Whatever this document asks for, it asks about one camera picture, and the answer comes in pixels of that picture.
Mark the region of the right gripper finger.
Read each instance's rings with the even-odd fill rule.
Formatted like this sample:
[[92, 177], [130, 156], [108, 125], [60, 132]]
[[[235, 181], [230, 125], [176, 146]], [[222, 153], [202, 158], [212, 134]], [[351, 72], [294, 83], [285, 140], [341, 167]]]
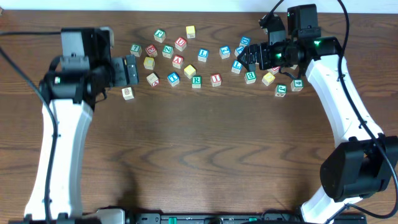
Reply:
[[251, 63], [247, 56], [241, 57], [241, 64], [248, 72], [255, 72], [256, 71], [256, 63]]
[[237, 58], [256, 57], [256, 54], [257, 54], [257, 45], [248, 45], [248, 46], [242, 47]]

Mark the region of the yellow O block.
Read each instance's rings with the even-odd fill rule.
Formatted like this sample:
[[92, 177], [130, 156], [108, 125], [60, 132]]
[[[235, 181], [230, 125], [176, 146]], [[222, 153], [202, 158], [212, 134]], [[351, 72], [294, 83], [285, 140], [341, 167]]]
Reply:
[[266, 73], [262, 78], [262, 82], [263, 84], [265, 84], [265, 86], [269, 86], [271, 83], [274, 82], [274, 80], [275, 76], [271, 72]]

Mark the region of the yellow C block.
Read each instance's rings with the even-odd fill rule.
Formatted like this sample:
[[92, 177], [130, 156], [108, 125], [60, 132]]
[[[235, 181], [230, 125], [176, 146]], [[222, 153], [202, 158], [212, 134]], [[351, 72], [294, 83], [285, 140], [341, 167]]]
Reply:
[[148, 70], [153, 70], [155, 67], [155, 60], [152, 57], [146, 57], [144, 59], [144, 68]]

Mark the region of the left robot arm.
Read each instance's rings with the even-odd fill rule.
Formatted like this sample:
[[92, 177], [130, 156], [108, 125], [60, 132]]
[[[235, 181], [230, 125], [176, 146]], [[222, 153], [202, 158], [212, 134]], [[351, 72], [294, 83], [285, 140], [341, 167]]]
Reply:
[[80, 222], [81, 165], [96, 97], [139, 81], [133, 55], [112, 58], [59, 55], [39, 83], [44, 133], [26, 223]]

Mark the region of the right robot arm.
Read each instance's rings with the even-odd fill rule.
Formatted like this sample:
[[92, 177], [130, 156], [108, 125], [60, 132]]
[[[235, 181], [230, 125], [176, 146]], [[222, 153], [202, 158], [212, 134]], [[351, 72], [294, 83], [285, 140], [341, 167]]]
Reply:
[[301, 205], [305, 223], [331, 223], [343, 210], [355, 208], [387, 219], [357, 205], [397, 182], [397, 136], [385, 136], [365, 108], [349, 75], [343, 47], [334, 37], [253, 44], [237, 60], [249, 72], [256, 68], [298, 65], [316, 91], [335, 141], [335, 150], [320, 168], [321, 187]]

